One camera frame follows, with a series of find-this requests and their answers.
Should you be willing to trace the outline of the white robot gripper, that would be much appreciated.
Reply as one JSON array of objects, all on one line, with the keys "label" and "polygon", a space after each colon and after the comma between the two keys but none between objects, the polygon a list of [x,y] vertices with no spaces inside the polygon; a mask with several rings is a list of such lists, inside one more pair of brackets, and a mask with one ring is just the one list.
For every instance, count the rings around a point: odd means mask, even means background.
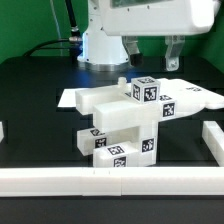
[{"label": "white robot gripper", "polygon": [[109,36],[123,36],[123,46],[134,67],[143,61],[136,36],[167,36],[167,71],[179,68],[185,44],[185,37],[180,35],[207,33],[215,19],[213,0],[152,0],[124,6],[112,0],[99,0],[99,9],[104,31]]}]

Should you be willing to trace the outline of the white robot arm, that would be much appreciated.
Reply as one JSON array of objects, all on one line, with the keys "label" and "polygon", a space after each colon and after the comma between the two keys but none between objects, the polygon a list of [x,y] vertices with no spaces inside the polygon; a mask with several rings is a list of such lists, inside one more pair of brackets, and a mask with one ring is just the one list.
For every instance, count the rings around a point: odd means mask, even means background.
[{"label": "white robot arm", "polygon": [[221,0],[88,0],[79,64],[97,71],[137,66],[140,36],[163,36],[165,69],[179,68],[185,38],[210,31]]}]

